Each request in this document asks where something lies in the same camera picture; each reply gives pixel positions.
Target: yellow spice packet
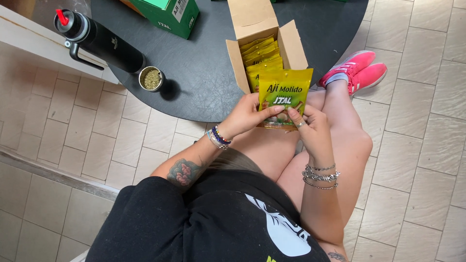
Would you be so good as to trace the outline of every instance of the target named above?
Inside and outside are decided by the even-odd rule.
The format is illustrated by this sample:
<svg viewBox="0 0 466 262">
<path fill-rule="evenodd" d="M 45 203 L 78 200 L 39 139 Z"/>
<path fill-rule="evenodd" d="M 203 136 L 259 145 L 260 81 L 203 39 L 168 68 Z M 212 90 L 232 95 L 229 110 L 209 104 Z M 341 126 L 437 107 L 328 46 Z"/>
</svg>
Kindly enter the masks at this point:
<svg viewBox="0 0 466 262">
<path fill-rule="evenodd" d="M 259 111 L 274 105 L 284 105 L 285 110 L 267 118 L 257 126 L 290 131 L 298 130 L 289 118 L 288 108 L 293 107 L 301 115 L 303 114 L 313 71 L 312 68 L 261 71 Z"/>
<path fill-rule="evenodd" d="M 264 62 L 270 59 L 274 59 L 279 56 L 280 56 L 280 48 L 276 48 L 271 52 L 265 53 L 263 55 L 257 56 L 253 59 L 250 59 L 244 62 L 244 66 L 248 67 L 248 66 L 256 65 L 258 63 L 261 63 L 261 62 Z"/>
<path fill-rule="evenodd" d="M 266 46 L 270 45 L 273 42 L 274 42 L 274 38 L 269 37 L 265 41 L 260 42 L 257 45 L 255 45 L 255 46 L 251 47 L 250 49 L 248 49 L 248 50 L 244 51 L 243 53 L 241 53 L 241 56 L 246 56 L 246 55 L 248 55 L 250 53 L 253 53 L 254 51 L 257 51 L 257 50 L 261 49 L 262 47 L 266 47 Z"/>
<path fill-rule="evenodd" d="M 269 38 L 272 38 L 272 40 L 273 40 L 273 39 L 274 39 L 274 36 L 271 35 L 271 36 L 266 37 L 266 38 L 257 39 L 257 40 L 252 41 L 252 42 L 249 43 L 249 44 L 245 44 L 244 46 L 240 46 L 240 53 L 243 53 L 244 51 L 247 51 L 247 50 L 250 49 L 251 47 L 257 45 L 258 43 L 262 43 L 262 42 L 264 42 L 265 40 L 267 40 L 267 39 L 269 39 Z"/>
<path fill-rule="evenodd" d="M 266 47 L 262 47 L 256 51 L 254 51 L 253 53 L 250 53 L 248 55 L 245 55 L 243 56 L 243 62 L 246 62 L 248 60 L 251 60 L 257 56 L 260 56 L 262 54 L 265 54 L 265 53 L 268 53 L 268 52 L 272 52 L 275 48 L 278 48 L 278 42 L 275 41 L 273 43 L 271 43 L 270 45 L 266 46 Z"/>
<path fill-rule="evenodd" d="M 246 67 L 246 74 L 249 79 L 249 88 L 251 89 L 251 92 L 259 92 L 259 72 L 282 68 L 283 59 L 281 58 L 281 56 L 271 59 L 269 61 L 262 62 L 260 64 Z"/>
</svg>

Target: green box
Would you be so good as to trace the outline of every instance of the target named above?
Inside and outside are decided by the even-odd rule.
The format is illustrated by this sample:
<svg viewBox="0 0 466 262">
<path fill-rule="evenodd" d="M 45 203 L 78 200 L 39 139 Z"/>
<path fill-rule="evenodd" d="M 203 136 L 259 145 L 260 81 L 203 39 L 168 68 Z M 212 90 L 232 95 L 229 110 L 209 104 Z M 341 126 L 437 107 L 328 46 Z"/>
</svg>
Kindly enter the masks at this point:
<svg viewBox="0 0 466 262">
<path fill-rule="evenodd" d="M 199 8 L 195 0 L 130 0 L 151 23 L 188 39 Z"/>
</svg>

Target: table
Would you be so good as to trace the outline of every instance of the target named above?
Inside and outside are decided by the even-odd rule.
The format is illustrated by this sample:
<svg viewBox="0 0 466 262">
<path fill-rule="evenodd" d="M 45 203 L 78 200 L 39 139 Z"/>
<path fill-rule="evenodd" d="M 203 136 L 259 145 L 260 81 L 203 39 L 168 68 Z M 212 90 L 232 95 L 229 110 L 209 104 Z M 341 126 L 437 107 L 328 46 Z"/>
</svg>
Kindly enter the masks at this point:
<svg viewBox="0 0 466 262">
<path fill-rule="evenodd" d="M 153 26 L 117 0 L 92 0 L 92 19 L 146 55 L 169 88 L 147 92 L 136 75 L 109 65 L 120 82 L 150 107 L 175 117 L 221 122 L 243 92 L 239 89 L 225 39 L 236 40 L 227 1 L 196 1 L 200 13 L 188 40 Z M 272 4 L 280 26 L 295 20 L 313 85 L 341 57 L 363 19 L 368 0 L 278 0 Z"/>
</svg>

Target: thermos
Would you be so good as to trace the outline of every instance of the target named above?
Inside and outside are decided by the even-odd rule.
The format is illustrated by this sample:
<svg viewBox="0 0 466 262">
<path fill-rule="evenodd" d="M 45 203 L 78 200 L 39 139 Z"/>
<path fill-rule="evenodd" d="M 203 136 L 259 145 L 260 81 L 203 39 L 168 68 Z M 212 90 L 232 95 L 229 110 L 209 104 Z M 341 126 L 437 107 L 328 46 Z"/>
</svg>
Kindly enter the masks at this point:
<svg viewBox="0 0 466 262">
<path fill-rule="evenodd" d="M 68 9 L 57 9 L 56 12 L 55 28 L 66 37 L 65 46 L 74 60 L 103 70 L 103 67 L 78 57 L 78 50 L 82 48 L 128 73 L 138 74 L 145 67 L 145 56 L 103 25 Z"/>
</svg>

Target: tiled floor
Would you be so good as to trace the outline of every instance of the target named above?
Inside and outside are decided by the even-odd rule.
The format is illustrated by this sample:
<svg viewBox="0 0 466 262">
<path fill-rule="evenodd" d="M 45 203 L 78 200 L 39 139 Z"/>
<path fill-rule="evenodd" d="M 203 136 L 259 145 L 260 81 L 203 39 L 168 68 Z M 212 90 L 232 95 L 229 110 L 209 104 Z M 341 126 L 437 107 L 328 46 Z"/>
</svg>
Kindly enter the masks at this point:
<svg viewBox="0 0 466 262">
<path fill-rule="evenodd" d="M 0 261 L 69 262 L 89 249 L 112 206 L 0 163 Z"/>
<path fill-rule="evenodd" d="M 346 227 L 353 262 L 466 261 L 465 32 L 466 0 L 369 0 L 342 55 L 372 50 L 389 69 L 353 99 L 374 142 Z M 118 189 L 211 127 L 110 83 L 31 67 L 0 77 L 1 146 Z"/>
</svg>

